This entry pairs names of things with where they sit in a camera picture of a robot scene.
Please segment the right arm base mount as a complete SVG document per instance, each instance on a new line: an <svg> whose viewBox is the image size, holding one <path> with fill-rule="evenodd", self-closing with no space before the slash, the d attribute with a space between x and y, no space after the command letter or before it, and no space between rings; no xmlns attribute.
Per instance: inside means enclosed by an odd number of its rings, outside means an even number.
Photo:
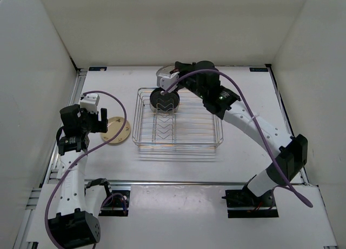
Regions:
<svg viewBox="0 0 346 249"><path fill-rule="evenodd" d="M225 190L228 218L278 218L273 191L253 197L243 190Z"/></svg>

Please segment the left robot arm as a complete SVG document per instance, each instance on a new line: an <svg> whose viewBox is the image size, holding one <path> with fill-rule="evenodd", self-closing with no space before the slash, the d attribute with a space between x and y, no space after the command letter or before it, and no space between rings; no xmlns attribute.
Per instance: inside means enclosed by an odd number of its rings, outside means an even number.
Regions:
<svg viewBox="0 0 346 249"><path fill-rule="evenodd" d="M61 185L57 210L46 220L50 238L58 248L80 248L96 244L101 239L98 220L102 206L111 204L114 196L105 178L85 182L90 133L107 132L107 110L93 106L91 110L79 104L60 110L63 137L58 140Z"/></svg>

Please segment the beige ceramic plate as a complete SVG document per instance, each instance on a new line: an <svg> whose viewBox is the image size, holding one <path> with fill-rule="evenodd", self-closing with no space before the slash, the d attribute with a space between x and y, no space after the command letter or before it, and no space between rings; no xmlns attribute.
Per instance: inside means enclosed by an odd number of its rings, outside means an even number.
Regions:
<svg viewBox="0 0 346 249"><path fill-rule="evenodd" d="M106 133L101 133L102 141L106 142L110 140L115 134L117 137L109 142L109 145L118 145L124 142L131 133L131 125L128 120L123 117L111 117L108 119L108 131Z"/></svg>

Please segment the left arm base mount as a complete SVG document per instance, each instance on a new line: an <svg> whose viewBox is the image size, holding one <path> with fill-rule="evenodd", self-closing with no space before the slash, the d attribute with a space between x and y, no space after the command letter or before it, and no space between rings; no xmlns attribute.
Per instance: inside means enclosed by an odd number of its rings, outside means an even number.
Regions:
<svg viewBox="0 0 346 249"><path fill-rule="evenodd" d="M107 201L99 212L100 217L127 217L129 214L130 204L130 186L114 186L113 193L120 193L115 195Z"/></svg>

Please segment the black round plate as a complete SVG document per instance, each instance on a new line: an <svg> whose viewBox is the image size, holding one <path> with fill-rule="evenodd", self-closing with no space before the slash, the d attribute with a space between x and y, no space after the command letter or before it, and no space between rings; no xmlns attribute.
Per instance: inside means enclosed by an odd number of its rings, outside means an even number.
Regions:
<svg viewBox="0 0 346 249"><path fill-rule="evenodd" d="M165 95L162 92L163 89L156 88L150 94L149 101L152 112L173 112L180 103L178 92L173 91Z"/></svg>

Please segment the clear glass plate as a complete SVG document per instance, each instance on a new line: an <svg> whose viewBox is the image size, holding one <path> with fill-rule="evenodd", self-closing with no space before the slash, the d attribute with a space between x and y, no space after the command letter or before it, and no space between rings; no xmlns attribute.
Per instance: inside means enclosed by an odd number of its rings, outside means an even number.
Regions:
<svg viewBox="0 0 346 249"><path fill-rule="evenodd" d="M160 69L158 69L158 71L156 72L156 84L157 87L161 87L160 85L160 80L162 78L170 78L171 76L171 71L175 69L175 65L174 64L170 64L167 66L163 66Z"/></svg>
<svg viewBox="0 0 346 249"><path fill-rule="evenodd" d="M177 112L179 101L179 98L151 98L150 109L153 113L172 114Z"/></svg>

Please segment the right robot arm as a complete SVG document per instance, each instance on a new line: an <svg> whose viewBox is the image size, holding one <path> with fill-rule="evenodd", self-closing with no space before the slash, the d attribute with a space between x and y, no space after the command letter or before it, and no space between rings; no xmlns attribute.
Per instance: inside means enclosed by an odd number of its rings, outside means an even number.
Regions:
<svg viewBox="0 0 346 249"><path fill-rule="evenodd" d="M281 187L292 192L307 207L313 207L311 201L291 184L307 162L308 141L305 136L281 133L256 115L235 80L216 69L210 61L176 62L170 77L167 83L161 84L164 93L186 88L202 99L207 111L235 126L267 151L272 162L243 187L246 204L254 206L268 191Z"/></svg>

